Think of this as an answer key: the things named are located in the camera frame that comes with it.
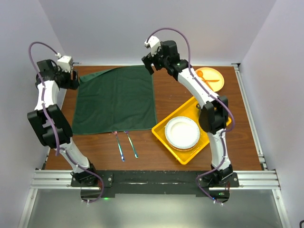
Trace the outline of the orange plastic knife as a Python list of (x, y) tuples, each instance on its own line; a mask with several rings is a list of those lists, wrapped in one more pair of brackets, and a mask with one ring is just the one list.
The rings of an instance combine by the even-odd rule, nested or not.
[(203, 79), (203, 82), (208, 83), (208, 82), (219, 82), (219, 79), (215, 79), (215, 80), (205, 80)]

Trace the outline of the white ceramic plate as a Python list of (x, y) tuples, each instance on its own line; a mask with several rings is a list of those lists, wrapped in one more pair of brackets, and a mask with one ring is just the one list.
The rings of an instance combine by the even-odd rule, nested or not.
[(194, 147), (200, 139), (198, 125), (185, 116), (177, 116), (169, 120), (164, 132), (169, 144), (180, 150)]

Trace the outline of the aluminium front frame rail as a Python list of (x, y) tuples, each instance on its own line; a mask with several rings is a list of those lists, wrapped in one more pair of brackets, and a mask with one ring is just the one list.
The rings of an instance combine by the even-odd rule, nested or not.
[[(239, 188), (242, 190), (281, 189), (275, 171), (237, 171)], [(37, 170), (32, 178), (31, 189), (70, 189), (70, 171)]]

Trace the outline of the aluminium frame rail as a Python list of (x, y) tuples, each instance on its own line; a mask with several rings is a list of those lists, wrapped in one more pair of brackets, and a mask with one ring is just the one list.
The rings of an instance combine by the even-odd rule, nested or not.
[[(275, 171), (237, 171), (239, 188), (242, 190), (281, 189)], [(37, 170), (32, 178), (31, 189), (70, 189), (70, 171)]]
[(252, 135), (253, 135), (253, 140), (254, 140), (254, 143), (255, 143), (256, 151), (257, 151), (257, 154), (258, 154), (259, 162), (260, 162), (262, 170), (267, 171), (268, 167), (267, 167), (267, 164), (266, 164), (265, 156), (264, 156), (261, 144), (260, 144), (259, 137), (257, 135), (256, 126), (255, 126), (255, 123), (254, 123), (254, 119), (253, 119), (253, 116), (252, 116), (250, 105), (249, 105), (249, 102), (248, 102), (248, 99), (247, 99), (247, 94), (246, 94), (245, 87), (244, 87), (244, 84), (243, 84), (241, 72), (240, 72), (240, 69), (239, 69), (240, 64), (232, 64), (232, 66), (233, 66), (233, 68), (235, 70), (235, 73), (236, 73), (238, 85), (239, 85), (240, 92), (241, 92), (241, 95), (242, 95), (242, 99), (243, 99), (243, 102), (244, 102), (245, 110), (246, 110), (246, 113), (247, 113), (247, 118), (248, 118), (250, 129), (251, 129), (251, 132), (252, 132)]

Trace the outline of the yellow plastic tray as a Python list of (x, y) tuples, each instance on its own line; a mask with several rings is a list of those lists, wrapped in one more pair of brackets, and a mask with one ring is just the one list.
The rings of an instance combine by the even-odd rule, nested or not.
[[(173, 111), (170, 115), (160, 121), (152, 128), (153, 135), (167, 148), (167, 150), (180, 162), (182, 165), (186, 165), (190, 160), (192, 160), (204, 147), (209, 144), (209, 138), (206, 132), (204, 132), (199, 126), (199, 115), (200, 110), (197, 108), (198, 101), (195, 97), (190, 98), (179, 108)], [(200, 138), (198, 143), (188, 149), (180, 150), (169, 144), (165, 137), (165, 126), (169, 120), (177, 116), (185, 116), (192, 119), (199, 127)]]

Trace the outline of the dark green cloth napkin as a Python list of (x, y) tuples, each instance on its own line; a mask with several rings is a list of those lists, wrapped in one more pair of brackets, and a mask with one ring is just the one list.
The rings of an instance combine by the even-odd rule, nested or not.
[(145, 66), (112, 68), (80, 77), (73, 134), (150, 130), (156, 124), (153, 76)]

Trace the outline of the iridescent metal spoon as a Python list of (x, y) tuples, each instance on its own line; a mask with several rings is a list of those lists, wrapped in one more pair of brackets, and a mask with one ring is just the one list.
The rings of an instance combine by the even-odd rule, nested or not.
[(120, 144), (120, 141), (119, 141), (118, 132), (114, 131), (113, 134), (116, 137), (116, 141), (117, 141), (117, 144), (118, 144), (119, 152), (120, 152), (120, 155), (121, 155), (121, 160), (124, 162), (125, 158), (124, 158), (123, 150), (122, 150), (122, 147), (121, 147), (121, 144)]

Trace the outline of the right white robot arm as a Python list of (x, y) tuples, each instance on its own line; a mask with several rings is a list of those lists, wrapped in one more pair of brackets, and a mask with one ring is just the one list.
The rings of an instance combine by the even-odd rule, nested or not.
[(197, 180), (206, 179), (218, 187), (223, 186), (233, 174), (226, 143), (227, 121), (232, 118), (228, 98), (213, 92), (196, 74), (189, 61), (180, 58), (175, 41), (160, 41), (151, 36), (144, 45), (150, 49), (150, 53), (142, 58), (149, 73), (166, 69), (170, 76), (187, 88), (200, 105), (198, 121), (209, 138), (212, 160), (211, 170), (199, 175)]

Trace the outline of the orange round plate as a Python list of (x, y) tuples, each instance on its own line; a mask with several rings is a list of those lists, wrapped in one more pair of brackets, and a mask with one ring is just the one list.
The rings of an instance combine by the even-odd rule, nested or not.
[(209, 84), (212, 86), (212, 89), (214, 92), (218, 92), (220, 91), (225, 83), (224, 77), (223, 75), (216, 69), (211, 68), (211, 67), (201, 67), (197, 70), (195, 70), (195, 72), (197, 72), (198, 70), (203, 72), (203, 76), (205, 79), (209, 79), (209, 80), (215, 80), (215, 79), (219, 79), (219, 82), (210, 82)]

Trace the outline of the iridescent metal fork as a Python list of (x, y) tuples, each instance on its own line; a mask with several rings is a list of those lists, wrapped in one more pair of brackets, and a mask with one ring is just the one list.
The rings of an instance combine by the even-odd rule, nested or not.
[(134, 144), (133, 144), (133, 142), (132, 142), (132, 140), (131, 140), (131, 137), (130, 137), (129, 132), (128, 132), (128, 131), (125, 131), (124, 133), (125, 133), (125, 134), (127, 135), (127, 137), (128, 137), (128, 140), (129, 140), (129, 143), (130, 143), (130, 145), (131, 145), (131, 147), (132, 147), (132, 150), (133, 150), (133, 153), (134, 153), (135, 158), (138, 158), (139, 156), (138, 156), (137, 151), (136, 151), (136, 149), (135, 149), (135, 147), (134, 147)]

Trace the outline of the orange plastic spoon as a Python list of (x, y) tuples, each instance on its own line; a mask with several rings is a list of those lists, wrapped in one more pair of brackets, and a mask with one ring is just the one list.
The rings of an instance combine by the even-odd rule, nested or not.
[[(196, 74), (198, 75), (198, 77), (201, 78), (202, 81), (203, 81), (203, 79), (205, 79), (204, 76), (203, 76), (203, 72), (202, 72), (202, 71), (198, 70), (198, 71), (196, 72)], [(205, 83), (205, 84), (206, 84), (211, 90), (213, 90), (213, 89), (212, 89), (212, 86), (209, 84), (209, 82), (208, 82), (208, 83)]]

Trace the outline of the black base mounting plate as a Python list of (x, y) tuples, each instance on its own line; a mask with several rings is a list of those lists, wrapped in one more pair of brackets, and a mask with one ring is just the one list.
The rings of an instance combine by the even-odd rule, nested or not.
[(215, 200), (226, 202), (230, 188), (239, 187), (237, 173), (219, 180), (214, 173), (201, 177), (201, 171), (85, 171), (71, 172), (72, 187), (81, 188), (81, 198), (114, 198), (118, 194), (195, 195), (210, 194)]

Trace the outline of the aluminium right frame rail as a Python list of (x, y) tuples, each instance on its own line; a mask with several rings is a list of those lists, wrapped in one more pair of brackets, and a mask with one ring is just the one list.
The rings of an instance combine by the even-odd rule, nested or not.
[(250, 105), (249, 105), (249, 102), (248, 102), (248, 99), (247, 99), (247, 94), (246, 94), (245, 87), (244, 87), (244, 84), (243, 84), (241, 72), (240, 72), (240, 69), (239, 69), (240, 64), (232, 64), (232, 66), (233, 66), (233, 68), (235, 70), (235, 73), (236, 73), (238, 85), (239, 85), (240, 92), (241, 92), (241, 95), (242, 95), (242, 99), (243, 99), (243, 102), (244, 102), (245, 110), (246, 110), (246, 113), (247, 113), (247, 118), (248, 118), (250, 129), (251, 129), (251, 132), (252, 132), (252, 135), (253, 135), (253, 140), (254, 140), (254, 143), (255, 143), (256, 151), (257, 151), (257, 154), (258, 154), (259, 162), (260, 162), (262, 170), (267, 171), (268, 167), (267, 167), (267, 164), (266, 164), (265, 156), (264, 156), (261, 144), (260, 144), (259, 137), (257, 135), (256, 126), (255, 126), (255, 123), (254, 123), (254, 119), (253, 119), (253, 116), (252, 116)]

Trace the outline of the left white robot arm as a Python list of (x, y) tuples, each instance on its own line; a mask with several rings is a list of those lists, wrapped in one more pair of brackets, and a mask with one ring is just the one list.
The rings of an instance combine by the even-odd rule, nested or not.
[(95, 186), (99, 182), (96, 169), (74, 143), (72, 128), (57, 105), (60, 89), (77, 90), (79, 87), (72, 58), (64, 56), (57, 62), (47, 59), (37, 65), (38, 102), (34, 111), (27, 114), (29, 123), (40, 143), (54, 149), (56, 155), (61, 154), (70, 164), (73, 180), (84, 186)]

